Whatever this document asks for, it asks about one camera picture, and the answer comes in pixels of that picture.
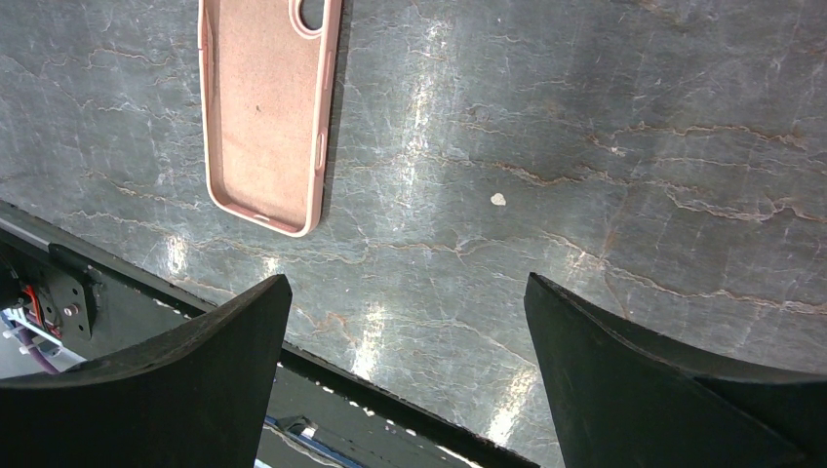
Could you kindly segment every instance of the purple cable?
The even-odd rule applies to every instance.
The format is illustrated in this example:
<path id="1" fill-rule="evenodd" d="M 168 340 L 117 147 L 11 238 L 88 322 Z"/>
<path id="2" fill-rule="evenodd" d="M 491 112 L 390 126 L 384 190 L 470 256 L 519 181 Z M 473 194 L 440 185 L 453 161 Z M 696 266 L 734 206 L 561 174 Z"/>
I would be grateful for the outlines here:
<path id="1" fill-rule="evenodd" d="M 46 373 L 50 373 L 52 375 L 60 373 L 58 368 L 52 366 L 52 363 L 46 360 L 46 357 L 41 354 L 40 350 L 37 349 L 37 346 L 32 346 L 34 343 L 31 341 L 31 331 L 28 329 L 18 331 L 18 337 L 20 338 L 20 343 L 28 348 L 28 354 L 30 354 L 31 357 L 37 361 L 37 364 L 39 364 L 40 367 L 46 371 Z"/>

